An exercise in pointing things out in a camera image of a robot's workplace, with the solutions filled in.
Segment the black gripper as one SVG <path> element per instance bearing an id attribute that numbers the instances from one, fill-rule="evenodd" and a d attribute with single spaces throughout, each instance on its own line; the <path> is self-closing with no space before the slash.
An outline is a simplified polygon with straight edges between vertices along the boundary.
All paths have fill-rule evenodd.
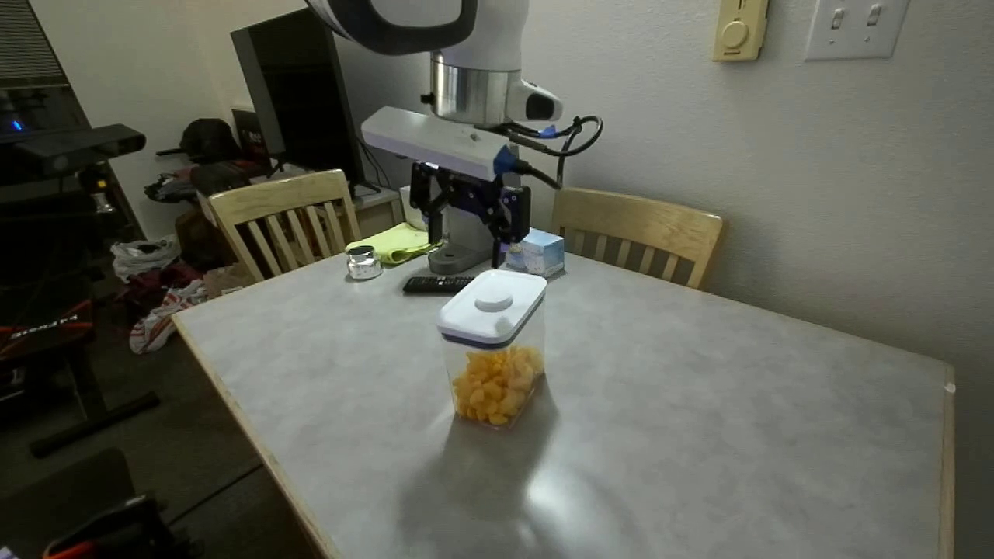
<path id="1" fill-rule="evenodd" d="M 445 238 L 442 214 L 459 207 L 474 214 L 497 241 L 518 241 L 530 227 L 530 188 L 503 181 L 474 181 L 427 162 L 410 167 L 410 204 L 422 211 L 427 238 Z"/>

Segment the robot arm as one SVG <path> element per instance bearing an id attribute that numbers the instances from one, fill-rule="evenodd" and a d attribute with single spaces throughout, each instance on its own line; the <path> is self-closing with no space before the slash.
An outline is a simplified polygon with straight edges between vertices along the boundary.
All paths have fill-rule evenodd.
<path id="1" fill-rule="evenodd" d="M 410 204 L 442 238 L 442 207 L 471 211 L 492 241 L 518 241 L 530 193 L 508 187 L 524 172 L 505 133 L 521 120 L 557 120 L 563 103 L 521 76 L 527 0 L 427 0 L 417 19 L 393 19 L 378 0 L 303 0 L 337 37 L 378 55 L 431 55 L 431 110 L 383 104 L 361 135 L 412 162 Z"/>

